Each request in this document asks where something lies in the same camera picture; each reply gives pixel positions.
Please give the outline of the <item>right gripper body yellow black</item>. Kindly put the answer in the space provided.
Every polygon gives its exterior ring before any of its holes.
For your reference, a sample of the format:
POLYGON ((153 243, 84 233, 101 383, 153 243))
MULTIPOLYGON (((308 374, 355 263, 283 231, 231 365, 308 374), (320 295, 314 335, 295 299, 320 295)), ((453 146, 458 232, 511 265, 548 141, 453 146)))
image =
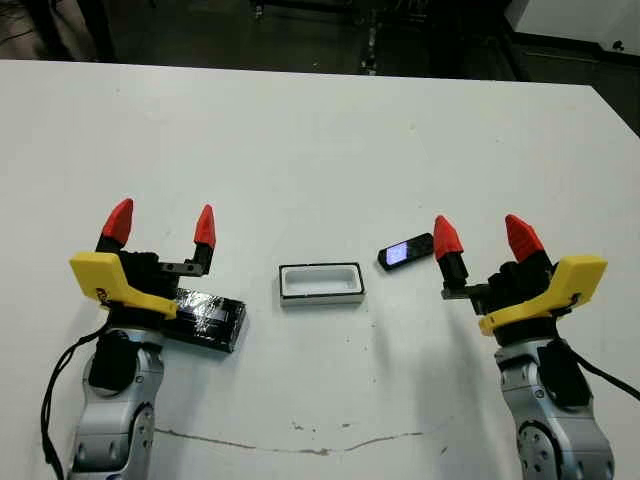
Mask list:
POLYGON ((588 303, 608 262, 593 255, 567 256, 546 266, 538 254, 521 263, 503 264, 487 282, 444 286, 445 300, 467 299, 485 336, 507 326, 535 319, 555 320, 588 303))

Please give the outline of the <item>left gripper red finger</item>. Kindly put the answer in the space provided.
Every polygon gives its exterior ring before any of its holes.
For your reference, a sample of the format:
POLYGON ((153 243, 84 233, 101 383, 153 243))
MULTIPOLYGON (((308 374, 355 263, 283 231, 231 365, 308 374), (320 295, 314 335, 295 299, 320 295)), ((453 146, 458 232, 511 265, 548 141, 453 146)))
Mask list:
POLYGON ((126 198, 114 207, 101 230, 96 252, 117 253, 124 248, 131 232, 133 206, 134 201, 126 198))
POLYGON ((201 267, 203 275, 207 275, 216 245, 214 209, 209 204, 203 207, 196 223, 194 243, 196 248, 192 261, 201 267))

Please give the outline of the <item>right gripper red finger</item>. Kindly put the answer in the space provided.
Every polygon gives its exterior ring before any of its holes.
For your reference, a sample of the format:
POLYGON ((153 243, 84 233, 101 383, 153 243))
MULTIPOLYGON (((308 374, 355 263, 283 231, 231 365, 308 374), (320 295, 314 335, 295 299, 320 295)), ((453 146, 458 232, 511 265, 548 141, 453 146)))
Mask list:
POLYGON ((464 249, 456 229, 444 215, 438 215, 435 219, 433 247, 444 286, 464 287, 468 278, 468 272, 462 258, 464 249))
POLYGON ((511 251, 521 266, 549 271, 551 261, 535 229, 514 214, 505 217, 507 240, 511 251))

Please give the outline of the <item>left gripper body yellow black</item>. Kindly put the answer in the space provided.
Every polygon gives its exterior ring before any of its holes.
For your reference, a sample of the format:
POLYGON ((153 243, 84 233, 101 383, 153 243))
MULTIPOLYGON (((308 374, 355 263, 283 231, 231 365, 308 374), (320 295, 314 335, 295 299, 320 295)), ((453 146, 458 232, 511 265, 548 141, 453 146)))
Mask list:
POLYGON ((167 320, 177 316, 179 279, 206 274, 200 264, 161 262, 151 253, 80 252, 70 265, 86 297, 108 308, 150 311, 167 320))

